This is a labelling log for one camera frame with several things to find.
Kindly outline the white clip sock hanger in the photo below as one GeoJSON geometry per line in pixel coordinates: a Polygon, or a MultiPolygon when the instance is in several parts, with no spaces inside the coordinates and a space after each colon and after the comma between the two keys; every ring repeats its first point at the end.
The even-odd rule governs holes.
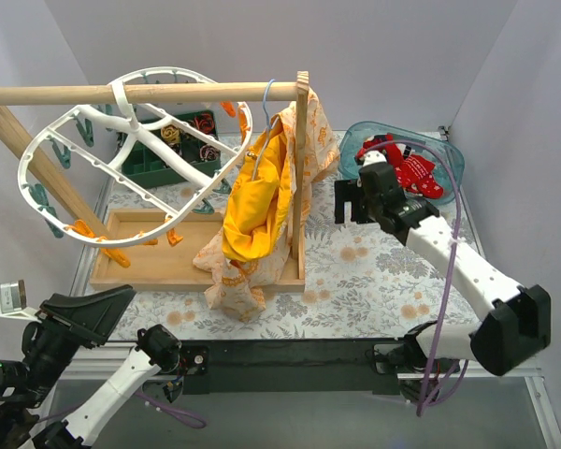
{"type": "Polygon", "coordinates": [[[155,245],[165,237],[176,246],[182,237],[175,229],[193,211],[210,209],[209,195],[230,185],[227,174],[242,161],[252,137],[252,114],[244,102],[221,103],[226,113],[239,121],[241,141],[229,146],[219,140],[213,121],[199,115],[184,118],[163,107],[156,99],[135,100],[133,87],[203,87],[212,79],[186,68],[156,66],[122,75],[109,83],[115,99],[99,104],[91,101],[76,105],[46,126],[27,145],[17,172],[20,193],[59,237],[69,236],[99,249],[119,266],[131,264],[124,249],[137,245],[155,245]],[[108,238],[78,218],[73,224],[62,221],[50,204],[44,186],[30,182],[31,165],[38,161],[40,147],[49,143],[63,167],[70,167],[77,156],[106,174],[113,182],[163,213],[159,224],[129,237],[108,238]],[[194,191],[182,207],[167,204],[150,191],[141,176],[176,174],[189,182],[194,191]]]}

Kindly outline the red christmas sock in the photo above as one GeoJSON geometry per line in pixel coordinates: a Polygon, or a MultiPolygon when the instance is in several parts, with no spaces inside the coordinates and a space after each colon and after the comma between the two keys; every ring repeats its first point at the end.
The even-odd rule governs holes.
{"type": "Polygon", "coordinates": [[[405,189],[416,179],[432,174],[435,164],[420,155],[410,155],[403,164],[396,168],[396,178],[405,189]]]}
{"type": "Polygon", "coordinates": [[[443,187],[435,180],[432,174],[416,179],[405,190],[429,199],[439,199],[444,194],[443,187]]]}
{"type": "Polygon", "coordinates": [[[364,163],[364,156],[368,152],[379,152],[386,161],[394,167],[398,167],[410,156],[411,147],[403,143],[396,144],[400,136],[394,134],[374,135],[367,138],[360,150],[354,157],[358,166],[364,163]]]}

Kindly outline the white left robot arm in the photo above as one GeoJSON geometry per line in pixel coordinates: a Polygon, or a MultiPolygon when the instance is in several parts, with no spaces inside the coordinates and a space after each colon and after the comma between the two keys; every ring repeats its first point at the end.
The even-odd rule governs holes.
{"type": "Polygon", "coordinates": [[[90,448],[110,418],[151,376],[180,364],[180,341],[164,326],[137,332],[121,366],[74,412],[30,434],[33,413],[79,348],[105,344],[136,291],[123,285],[85,297],[54,294],[43,301],[22,336],[23,358],[0,360],[0,448],[90,448]]]}

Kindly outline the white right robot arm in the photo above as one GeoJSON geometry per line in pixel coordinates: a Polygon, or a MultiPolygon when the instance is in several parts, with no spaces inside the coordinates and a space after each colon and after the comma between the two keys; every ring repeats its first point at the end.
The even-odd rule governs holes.
{"type": "Polygon", "coordinates": [[[472,326],[437,318],[409,331],[395,363],[425,371],[438,359],[472,360],[502,376],[546,349],[552,338],[552,301],[536,284],[521,285],[457,239],[439,210],[408,197],[385,162],[363,166],[357,180],[336,181],[335,221],[375,223],[420,255],[444,277],[446,294],[456,290],[478,319],[472,326]]]}

